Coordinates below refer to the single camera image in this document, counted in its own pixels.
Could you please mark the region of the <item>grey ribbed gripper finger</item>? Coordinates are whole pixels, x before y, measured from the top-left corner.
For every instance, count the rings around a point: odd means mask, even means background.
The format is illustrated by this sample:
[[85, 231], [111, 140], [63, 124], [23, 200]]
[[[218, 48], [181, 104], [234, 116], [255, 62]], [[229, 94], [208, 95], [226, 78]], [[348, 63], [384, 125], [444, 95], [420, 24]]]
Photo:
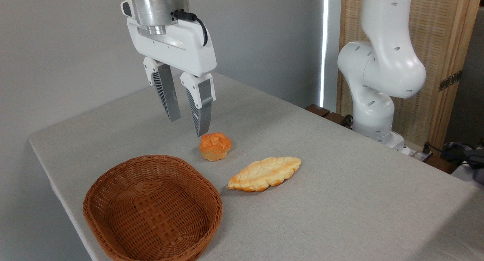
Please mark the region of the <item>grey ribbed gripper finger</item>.
[[211, 104], [216, 100], [213, 76], [196, 77], [190, 73], [182, 73], [182, 85], [186, 88], [192, 118], [195, 123], [197, 137], [208, 132], [211, 121]]
[[143, 61], [147, 79], [157, 90], [163, 108], [171, 122], [180, 118], [171, 67], [146, 56]]

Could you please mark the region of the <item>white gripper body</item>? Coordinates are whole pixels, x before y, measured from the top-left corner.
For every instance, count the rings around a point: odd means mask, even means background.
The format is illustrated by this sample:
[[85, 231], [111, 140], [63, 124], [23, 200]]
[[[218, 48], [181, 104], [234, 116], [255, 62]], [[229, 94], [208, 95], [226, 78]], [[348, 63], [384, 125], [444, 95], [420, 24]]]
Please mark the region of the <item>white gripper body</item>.
[[165, 34], [150, 34], [135, 19], [127, 18], [127, 26], [135, 49], [142, 55], [168, 64], [195, 76], [210, 73], [216, 68], [216, 55], [208, 35], [198, 23], [179, 21], [166, 26]]

